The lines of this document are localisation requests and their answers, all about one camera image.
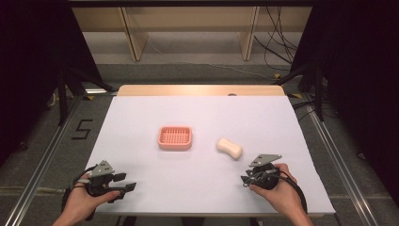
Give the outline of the pink soap dish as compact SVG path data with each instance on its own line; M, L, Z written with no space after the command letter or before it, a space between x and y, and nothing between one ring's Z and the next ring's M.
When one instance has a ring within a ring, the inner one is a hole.
M163 126L158 134L158 146L164 151L187 151L192 147L192 130L187 126Z

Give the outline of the person's left hand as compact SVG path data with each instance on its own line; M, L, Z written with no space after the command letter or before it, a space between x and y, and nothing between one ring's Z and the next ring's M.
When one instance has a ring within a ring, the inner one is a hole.
M99 197L90 196L82 184L77 184L67 199L62 214L54 223L55 226L76 226L88 218L101 204L118 197L119 191L110 191Z

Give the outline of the person's right hand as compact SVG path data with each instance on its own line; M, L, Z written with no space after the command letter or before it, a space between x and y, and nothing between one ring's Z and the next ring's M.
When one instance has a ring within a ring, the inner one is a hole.
M294 219L302 213L301 200L295 189L282 179L271 190L250 185L249 189L265 198L272 207L289 219Z

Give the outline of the light wooden furniture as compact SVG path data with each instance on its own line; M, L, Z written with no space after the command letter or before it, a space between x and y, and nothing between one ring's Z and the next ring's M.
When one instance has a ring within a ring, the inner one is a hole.
M310 7L106 7L72 9L84 32L122 32L131 59L139 61L151 32L234 32L243 60L250 60L254 35L271 32L282 23L284 32L302 32Z

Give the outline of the black curtain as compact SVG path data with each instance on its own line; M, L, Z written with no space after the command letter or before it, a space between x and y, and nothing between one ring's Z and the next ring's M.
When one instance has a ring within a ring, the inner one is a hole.
M68 0L0 0L0 166L36 122L64 69L102 80Z
M315 5L292 68L317 50L330 101L399 205L399 0Z

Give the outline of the white table sheet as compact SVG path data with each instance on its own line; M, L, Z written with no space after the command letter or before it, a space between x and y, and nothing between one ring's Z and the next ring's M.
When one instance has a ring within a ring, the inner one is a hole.
M164 151L163 126L187 126L192 147ZM226 138L243 147L237 160L216 148ZM112 100L89 158L106 160L136 183L121 201L99 212L137 216L264 216L273 208L243 187L259 154L280 154L312 214L334 209L313 165L295 112L285 96L148 96Z

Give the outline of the metal floor rail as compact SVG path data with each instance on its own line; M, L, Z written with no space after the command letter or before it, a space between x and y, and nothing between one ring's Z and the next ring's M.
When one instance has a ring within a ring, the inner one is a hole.
M22 188L19 199L11 209L5 226L20 226L46 171L56 155L57 148L68 129L72 115L81 103L82 99L82 96L74 96L72 98L71 104L67 107L65 118L57 126L56 131L41 156L39 163L32 169L31 177L27 184Z
M340 176L346 193L353 203L363 226L379 226L370 204L363 196L363 193L356 183L352 173L345 164L341 153L339 152L339 149L337 148L325 123L319 120L319 117L316 114L316 107L311 109L311 107L308 106L308 111L311 114L312 123L314 124L320 138L323 140L323 143L327 148L327 152L331 158L331 161Z

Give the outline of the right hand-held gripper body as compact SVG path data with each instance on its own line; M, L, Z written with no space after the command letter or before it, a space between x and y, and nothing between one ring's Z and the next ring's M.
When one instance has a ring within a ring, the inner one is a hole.
M273 165L273 161L281 159L280 154L259 154L248 166L254 170L254 182L252 185L266 190L273 189L279 182L279 169Z

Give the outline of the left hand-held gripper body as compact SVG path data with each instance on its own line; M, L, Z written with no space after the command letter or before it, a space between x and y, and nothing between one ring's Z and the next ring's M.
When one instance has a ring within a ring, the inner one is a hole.
M114 169L106 160L94 166L88 177L82 180L82 183L86 185L88 194L92 197L99 197L109 192L109 183L113 180L114 172Z

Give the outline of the cream soap bar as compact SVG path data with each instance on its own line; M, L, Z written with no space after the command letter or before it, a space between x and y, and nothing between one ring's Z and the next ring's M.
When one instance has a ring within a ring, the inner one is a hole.
M243 153L242 146L233 143L226 138L221 138L217 142L216 148L223 153L227 153L230 157L232 157L235 160L239 159Z

